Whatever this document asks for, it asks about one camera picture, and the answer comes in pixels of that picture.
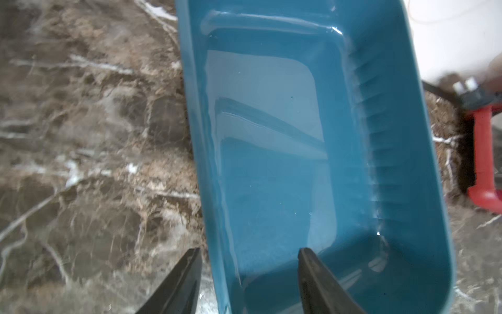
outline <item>paint tray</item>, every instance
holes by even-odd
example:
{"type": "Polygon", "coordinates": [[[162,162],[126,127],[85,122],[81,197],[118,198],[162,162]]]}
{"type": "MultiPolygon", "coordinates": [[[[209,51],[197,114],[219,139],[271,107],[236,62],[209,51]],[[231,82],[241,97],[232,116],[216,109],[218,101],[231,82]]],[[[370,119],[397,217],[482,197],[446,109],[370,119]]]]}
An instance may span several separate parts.
{"type": "Polygon", "coordinates": [[[447,313],[454,255],[398,0],[177,0],[220,313],[302,313],[311,248],[367,313],[447,313]]]}

